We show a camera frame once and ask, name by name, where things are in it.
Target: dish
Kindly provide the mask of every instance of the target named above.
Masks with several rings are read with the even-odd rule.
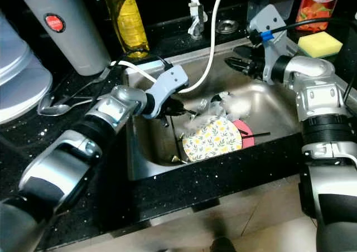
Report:
[[[253,135],[252,130],[245,124],[242,120],[233,121],[233,124],[238,128],[238,130],[242,130],[248,133],[248,135]],[[254,146],[255,141],[254,137],[244,138],[243,139],[243,149]]]
[[[50,72],[45,68],[30,68],[0,86],[0,124],[32,109],[51,85]]]
[[[18,75],[32,60],[33,53],[0,12],[0,86]]]
[[[195,162],[240,150],[242,137],[231,121],[209,116],[201,129],[183,138],[182,145],[189,160]]]

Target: chopstick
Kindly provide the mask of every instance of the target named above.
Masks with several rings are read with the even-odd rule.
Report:
[[[248,135],[248,134],[249,134],[248,132],[245,132],[245,131],[243,131],[243,130],[241,130],[241,129],[238,129],[238,131],[241,132],[241,133],[243,133],[244,135]]]
[[[271,134],[270,132],[257,133],[257,134],[253,134],[253,135],[242,136],[242,139],[248,139],[248,138],[252,138],[252,137],[268,136],[270,134]]]

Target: stainless steel sink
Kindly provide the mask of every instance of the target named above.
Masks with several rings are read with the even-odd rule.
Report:
[[[299,131],[295,95],[282,85],[269,86],[258,80],[237,72],[228,67],[224,58],[235,56],[232,48],[247,43],[247,40],[237,40],[216,47],[216,53],[211,71],[205,82],[196,90],[187,94],[177,94],[186,109],[197,110],[202,99],[208,101],[217,93],[228,91],[233,96],[226,105],[229,113],[237,113],[244,104],[250,104],[249,116],[244,120],[253,133],[270,132],[270,135],[257,137],[255,143],[285,137]],[[174,64],[180,64],[194,84],[205,70],[209,49],[194,51],[188,54],[167,59]],[[159,61],[141,65],[148,73],[158,76],[163,72]],[[148,89],[152,83],[131,69],[126,71],[124,82],[127,85]],[[131,180],[151,177],[172,169],[186,166],[182,163],[172,163],[172,156],[187,160],[179,140],[184,123],[188,122],[188,114],[180,117],[168,117],[169,127],[162,126],[158,119],[146,120],[138,116],[127,123],[128,169]]]

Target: gray container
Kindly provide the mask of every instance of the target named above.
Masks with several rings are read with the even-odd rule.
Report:
[[[272,4],[279,12],[283,20],[289,19],[294,0],[249,0],[247,22],[249,23],[267,5]]]
[[[80,75],[94,75],[110,57],[83,0],[24,0]]]

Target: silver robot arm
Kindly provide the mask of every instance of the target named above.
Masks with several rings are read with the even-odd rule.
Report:
[[[0,202],[0,251],[33,251],[51,218],[76,203],[110,143],[131,115],[153,119],[188,84],[181,66],[162,73],[147,91],[116,86],[25,169],[16,195]]]
[[[264,32],[284,25],[270,5],[248,30]],[[317,219],[317,251],[357,251],[357,138],[347,120],[335,68],[323,59],[287,56],[286,33],[261,36],[266,60],[262,79],[269,84],[279,81],[296,93],[305,157],[300,200],[303,211]]]

